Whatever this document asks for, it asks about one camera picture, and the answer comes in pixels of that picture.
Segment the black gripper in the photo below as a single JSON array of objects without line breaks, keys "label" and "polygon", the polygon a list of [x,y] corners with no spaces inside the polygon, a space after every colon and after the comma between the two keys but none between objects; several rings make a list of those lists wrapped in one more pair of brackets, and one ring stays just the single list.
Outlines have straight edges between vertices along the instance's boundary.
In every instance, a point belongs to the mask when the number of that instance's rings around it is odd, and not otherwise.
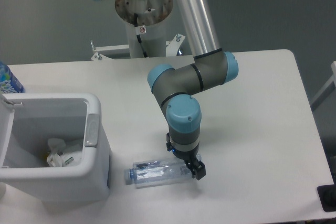
[{"label": "black gripper", "polygon": [[186,167],[192,173],[192,178],[200,180],[206,175],[205,164],[197,158],[199,140],[196,140],[192,144],[181,145],[174,142],[170,134],[167,133],[166,148],[169,152],[172,151],[177,158],[185,162]]}]

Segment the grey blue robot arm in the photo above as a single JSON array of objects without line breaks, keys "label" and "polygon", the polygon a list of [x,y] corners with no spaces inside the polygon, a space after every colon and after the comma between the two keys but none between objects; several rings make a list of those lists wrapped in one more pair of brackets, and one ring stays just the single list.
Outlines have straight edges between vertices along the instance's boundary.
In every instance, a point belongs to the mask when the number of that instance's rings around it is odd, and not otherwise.
[{"label": "grey blue robot arm", "polygon": [[207,0],[115,0],[119,17],[130,24],[142,58],[153,57],[145,36],[151,25],[161,24],[178,4],[194,62],[175,69],[161,64],[148,74],[151,92],[167,121],[166,147],[182,159],[192,177],[206,174],[197,158],[201,108],[194,94],[234,80],[239,72],[234,55],[224,52],[208,10]]}]

